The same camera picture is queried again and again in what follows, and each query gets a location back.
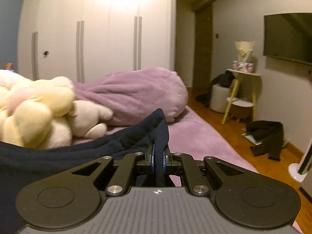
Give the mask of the black wall television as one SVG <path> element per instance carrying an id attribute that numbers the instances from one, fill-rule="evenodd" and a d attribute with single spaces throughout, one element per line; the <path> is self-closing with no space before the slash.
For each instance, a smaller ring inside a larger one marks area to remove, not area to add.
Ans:
<path id="1" fill-rule="evenodd" d="M 311 13 L 264 16 L 263 55 L 311 66 Z"/>

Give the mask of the white wardrobe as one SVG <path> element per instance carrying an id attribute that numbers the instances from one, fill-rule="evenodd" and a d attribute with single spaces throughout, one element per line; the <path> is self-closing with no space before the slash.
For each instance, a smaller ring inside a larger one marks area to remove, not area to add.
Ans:
<path id="1" fill-rule="evenodd" d="M 102 75 L 174 69 L 176 0 L 24 0 L 21 75 L 91 82 Z"/>

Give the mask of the dark navy jacket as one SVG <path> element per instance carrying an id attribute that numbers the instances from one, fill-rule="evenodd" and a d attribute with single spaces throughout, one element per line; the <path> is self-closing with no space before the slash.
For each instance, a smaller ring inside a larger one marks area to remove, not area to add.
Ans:
<path id="1" fill-rule="evenodd" d="M 1 233 L 15 233 L 22 226 L 15 200 L 19 191 L 35 181 L 56 175 L 103 156 L 121 160 L 126 154 L 158 152 L 169 142 L 169 129 L 157 109 L 138 124 L 99 139 L 51 150 L 31 150 L 1 143 Z"/>

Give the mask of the black bag on pouf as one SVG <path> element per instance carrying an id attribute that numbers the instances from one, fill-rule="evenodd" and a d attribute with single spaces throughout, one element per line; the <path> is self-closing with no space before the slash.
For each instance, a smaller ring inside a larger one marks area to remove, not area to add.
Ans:
<path id="1" fill-rule="evenodd" d="M 232 85 L 234 79 L 234 74 L 229 70 L 227 70 L 223 74 L 218 75 L 210 82 L 207 92 L 205 94 L 196 96 L 195 101 L 202 103 L 206 108 L 208 108 L 210 106 L 213 86 L 220 85 L 221 87 L 229 88 Z"/>

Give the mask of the purple bed cover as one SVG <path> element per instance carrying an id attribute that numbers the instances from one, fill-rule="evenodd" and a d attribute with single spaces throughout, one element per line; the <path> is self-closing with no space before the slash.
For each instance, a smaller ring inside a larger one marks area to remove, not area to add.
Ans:
<path id="1" fill-rule="evenodd" d="M 150 115 L 155 108 L 147 113 L 122 114 L 123 120 L 113 119 L 106 122 L 108 132 L 106 136 L 116 133 L 128 126 L 135 125 Z M 181 152 L 192 155 L 195 160 L 203 160 L 205 156 L 212 155 L 234 165 L 258 173 L 256 168 L 230 146 L 230 144 L 210 124 L 204 121 L 190 107 L 186 106 L 183 112 L 175 118 L 175 122 L 168 124 L 169 148 L 171 152 Z"/>

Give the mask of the cream yellow plush toy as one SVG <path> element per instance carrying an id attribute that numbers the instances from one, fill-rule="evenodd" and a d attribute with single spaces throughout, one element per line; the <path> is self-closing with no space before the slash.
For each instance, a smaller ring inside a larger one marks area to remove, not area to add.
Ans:
<path id="1" fill-rule="evenodd" d="M 1 141 L 35 150 L 71 145 L 65 115 L 74 99 L 74 85 L 66 77 L 32 81 L 1 70 Z"/>

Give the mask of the black clothes on floor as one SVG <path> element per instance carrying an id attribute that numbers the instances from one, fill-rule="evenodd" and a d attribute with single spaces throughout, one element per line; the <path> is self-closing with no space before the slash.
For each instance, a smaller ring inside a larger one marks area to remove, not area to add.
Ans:
<path id="1" fill-rule="evenodd" d="M 284 127 L 278 121 L 253 121 L 246 125 L 247 134 L 251 135 L 260 145 L 251 146 L 253 156 L 268 153 L 268 158 L 280 161 L 284 145 Z"/>

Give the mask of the cream flower bouquet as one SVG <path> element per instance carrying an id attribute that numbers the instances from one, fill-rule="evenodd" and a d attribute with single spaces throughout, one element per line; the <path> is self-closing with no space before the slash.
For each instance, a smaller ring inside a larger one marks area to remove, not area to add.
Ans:
<path id="1" fill-rule="evenodd" d="M 253 48 L 255 41 L 235 41 L 234 45 L 238 52 L 237 60 L 233 61 L 233 69 L 235 71 L 241 71 L 246 73 L 253 73 Z"/>

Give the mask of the brown footed stool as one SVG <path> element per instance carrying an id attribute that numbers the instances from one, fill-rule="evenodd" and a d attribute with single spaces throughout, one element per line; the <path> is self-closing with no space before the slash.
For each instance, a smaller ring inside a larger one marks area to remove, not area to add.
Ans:
<path id="1" fill-rule="evenodd" d="M 236 118 L 238 121 L 247 119 L 251 116 L 254 104 L 249 101 L 237 99 L 231 103 L 230 117 Z"/>

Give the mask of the yellow legged side table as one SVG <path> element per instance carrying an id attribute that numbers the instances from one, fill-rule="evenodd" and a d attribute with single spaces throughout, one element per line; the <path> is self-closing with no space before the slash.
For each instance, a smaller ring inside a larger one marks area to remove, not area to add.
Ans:
<path id="1" fill-rule="evenodd" d="M 251 83 L 251 90 L 249 90 L 251 96 L 251 101 L 253 103 L 252 105 L 252 121 L 256 121 L 256 103 L 257 103 L 257 96 L 256 96 L 256 79 L 261 78 L 261 75 L 258 73 L 248 73 L 248 72 L 242 72 L 238 70 L 233 70 L 233 69 L 227 69 L 226 71 L 230 71 L 234 74 L 236 74 L 235 79 L 233 80 L 233 90 L 232 93 L 230 94 L 230 100 L 227 103 L 225 113 L 223 115 L 222 119 L 222 125 L 224 125 L 227 122 L 227 119 L 230 114 L 230 108 L 233 103 L 233 99 L 236 98 L 237 96 L 242 97 L 244 92 L 241 88 L 241 82 L 244 81 L 244 78 L 249 78 L 249 81 Z"/>

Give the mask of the white fan base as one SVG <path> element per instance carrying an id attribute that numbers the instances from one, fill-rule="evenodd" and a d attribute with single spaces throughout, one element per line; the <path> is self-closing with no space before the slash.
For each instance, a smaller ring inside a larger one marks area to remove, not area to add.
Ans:
<path id="1" fill-rule="evenodd" d="M 292 163 L 288 166 L 288 172 L 290 176 L 297 181 L 302 183 L 302 181 L 307 176 L 309 170 L 311 169 L 311 141 L 309 142 L 308 148 L 304 153 L 300 163 Z"/>

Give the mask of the white plush bear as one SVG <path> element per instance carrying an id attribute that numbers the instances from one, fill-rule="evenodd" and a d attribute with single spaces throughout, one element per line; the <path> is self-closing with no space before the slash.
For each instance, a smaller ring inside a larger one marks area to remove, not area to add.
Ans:
<path id="1" fill-rule="evenodd" d="M 107 132 L 105 121 L 113 117 L 113 111 L 103 105 L 87 100 L 75 100 L 66 114 L 74 137 L 97 139 Z"/>

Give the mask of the white round pouf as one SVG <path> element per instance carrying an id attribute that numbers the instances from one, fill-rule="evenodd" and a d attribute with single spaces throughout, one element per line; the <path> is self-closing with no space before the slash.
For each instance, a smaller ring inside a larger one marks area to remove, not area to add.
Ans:
<path id="1" fill-rule="evenodd" d="M 213 85 L 209 104 L 210 109 L 218 113 L 225 113 L 227 107 L 227 98 L 230 97 L 230 92 L 230 88 L 225 88 L 220 85 Z"/>

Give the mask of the dark wooden door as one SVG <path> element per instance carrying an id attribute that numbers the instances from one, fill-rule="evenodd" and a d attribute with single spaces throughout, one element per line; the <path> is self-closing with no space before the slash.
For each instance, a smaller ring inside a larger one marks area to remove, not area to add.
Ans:
<path id="1" fill-rule="evenodd" d="M 195 53 L 193 87 L 206 89 L 210 83 L 212 62 L 212 6 L 195 13 Z"/>

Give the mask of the purple rolled blanket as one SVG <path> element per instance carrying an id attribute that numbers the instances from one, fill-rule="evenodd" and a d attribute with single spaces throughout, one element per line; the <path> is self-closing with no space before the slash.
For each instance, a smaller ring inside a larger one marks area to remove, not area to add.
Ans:
<path id="1" fill-rule="evenodd" d="M 74 83 L 78 100 L 89 100 L 113 111 L 109 126 L 132 126 L 161 108 L 173 123 L 188 103 L 179 75 L 165 68 L 108 74 L 89 83 Z"/>

